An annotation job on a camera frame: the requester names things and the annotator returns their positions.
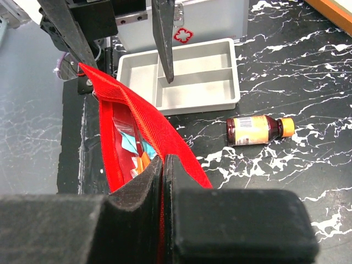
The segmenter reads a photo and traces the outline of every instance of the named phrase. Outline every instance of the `red cross symbol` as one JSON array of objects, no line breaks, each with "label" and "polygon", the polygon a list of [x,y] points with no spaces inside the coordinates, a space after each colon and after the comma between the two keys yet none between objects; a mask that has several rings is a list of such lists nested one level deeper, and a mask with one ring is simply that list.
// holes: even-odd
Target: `red cross symbol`
[{"label": "red cross symbol", "polygon": [[192,31],[181,27],[174,35],[174,39],[183,44],[186,44],[193,37],[193,35],[194,34]]}]

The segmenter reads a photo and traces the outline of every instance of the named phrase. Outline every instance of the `red mesh bag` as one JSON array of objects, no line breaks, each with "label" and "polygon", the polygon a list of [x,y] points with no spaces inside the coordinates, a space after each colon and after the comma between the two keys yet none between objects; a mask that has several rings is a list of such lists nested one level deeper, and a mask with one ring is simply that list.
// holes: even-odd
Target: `red mesh bag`
[{"label": "red mesh bag", "polygon": [[132,125],[132,117],[163,162],[166,155],[177,155],[191,177],[204,188],[212,187],[191,149],[154,106],[111,76],[81,63],[80,67],[92,81],[99,100],[102,154],[111,192],[132,180],[130,169],[134,166],[133,154],[121,147],[122,136],[115,132],[113,118]]}]

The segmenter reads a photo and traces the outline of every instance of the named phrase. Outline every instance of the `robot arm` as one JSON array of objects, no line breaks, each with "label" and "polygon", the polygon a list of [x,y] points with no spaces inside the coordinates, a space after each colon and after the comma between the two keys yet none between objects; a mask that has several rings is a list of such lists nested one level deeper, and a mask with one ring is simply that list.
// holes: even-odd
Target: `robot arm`
[{"label": "robot arm", "polygon": [[[134,15],[146,10],[146,0],[38,0],[42,7],[43,21],[52,26],[46,31],[58,35],[78,61],[98,68],[92,51],[92,42],[118,33],[117,20],[127,22],[124,17],[135,19]],[[169,83],[174,79],[172,57],[172,29],[175,0],[151,0],[153,36],[160,60]]]}]

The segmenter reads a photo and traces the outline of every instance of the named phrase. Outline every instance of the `orange bottle cap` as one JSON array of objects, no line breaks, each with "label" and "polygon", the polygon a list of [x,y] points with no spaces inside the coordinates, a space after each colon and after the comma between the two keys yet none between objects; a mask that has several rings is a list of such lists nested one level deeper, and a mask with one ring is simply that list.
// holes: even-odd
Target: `orange bottle cap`
[{"label": "orange bottle cap", "polygon": [[293,136],[295,134],[295,123],[293,123],[292,118],[281,118],[281,121],[283,126],[282,137]]}]

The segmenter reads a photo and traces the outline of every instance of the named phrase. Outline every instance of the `metal bracket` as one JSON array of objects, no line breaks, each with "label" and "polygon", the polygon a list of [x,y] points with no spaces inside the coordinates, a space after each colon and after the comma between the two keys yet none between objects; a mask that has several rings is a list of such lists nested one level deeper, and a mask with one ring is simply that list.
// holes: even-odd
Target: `metal bracket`
[{"label": "metal bracket", "polygon": [[183,4],[175,4],[174,27],[179,28],[185,24]]},{"label": "metal bracket", "polygon": [[118,26],[121,26],[121,25],[130,24],[133,22],[143,21],[147,19],[148,19],[148,14],[147,14],[147,11],[145,10],[142,12],[118,16],[116,17],[116,24]]},{"label": "metal bracket", "polygon": [[13,29],[31,20],[13,0],[0,0],[0,15],[7,20],[8,27]]}]

